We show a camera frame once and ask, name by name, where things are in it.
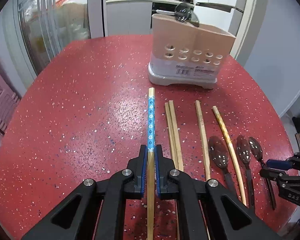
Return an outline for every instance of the red table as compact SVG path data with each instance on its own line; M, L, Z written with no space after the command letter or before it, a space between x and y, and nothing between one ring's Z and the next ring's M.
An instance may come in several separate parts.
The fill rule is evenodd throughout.
M84 179L102 180L124 169L146 144L147 65L152 36L112 36L77 41L38 76L18 105L0 148L0 222L20 239ZM292 148L279 117L249 74L231 57L213 90L197 86L154 86L156 143L170 156L164 103L174 100L184 170L204 180L194 101L199 99L207 136L222 137L211 110L217 105L228 131L258 138L264 160L285 159ZM272 211L260 166L250 164L256 214L278 230L296 206L274 192ZM212 177L223 184L211 162ZM229 163L239 192L232 162ZM174 203L156 199L154 235L176 238ZM124 239L146 239L146 199L129 200Z

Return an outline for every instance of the white cabinet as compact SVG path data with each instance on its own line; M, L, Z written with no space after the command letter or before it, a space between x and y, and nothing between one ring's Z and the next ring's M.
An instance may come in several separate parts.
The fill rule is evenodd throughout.
M152 1L109 1L107 8L108 35L149 34Z

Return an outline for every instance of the spoon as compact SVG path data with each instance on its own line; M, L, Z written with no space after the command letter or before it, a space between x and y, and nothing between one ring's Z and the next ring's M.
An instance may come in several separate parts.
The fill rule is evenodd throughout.
M249 144L243 135L239 135L237 137L237 155L239 156L239 158L241 159L242 163L246 168L249 205L250 205L250 209L255 211L253 181L252 181L251 169L249 167L249 163L251 160L250 149L249 149Z
M225 176L227 188L237 196L231 173L228 171L229 157L225 145L217 136L211 136L208 148L212 161L222 170Z
M253 156L261 164L261 167L265 168L266 165L262 159L262 148L261 148L260 143L255 138L249 137L249 146L250 146ZM271 181L269 179L265 179L265 181L266 181L266 185L267 185L267 188L269 191L269 197L270 197L272 209L275 210L277 208L277 204L275 202L275 197L274 197L274 192L273 192L273 188L271 185Z

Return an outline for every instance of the metal screw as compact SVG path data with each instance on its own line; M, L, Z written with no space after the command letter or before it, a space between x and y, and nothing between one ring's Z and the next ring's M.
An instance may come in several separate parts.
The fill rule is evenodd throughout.
M216 187L216 186L218 186L218 181L217 180L215 180L215 179L210 179L209 181L208 181L208 184L209 184L209 186L211 186L211 187Z
M176 169L170 171L171 176L178 176L179 174L180 174L180 171L178 171Z
M124 169L124 170L122 171L122 174L123 174L124 176L129 176L129 175L131 175L131 173L132 173L132 171L129 170L129 169Z
M83 184L85 186L91 186L93 184L93 179L85 179Z

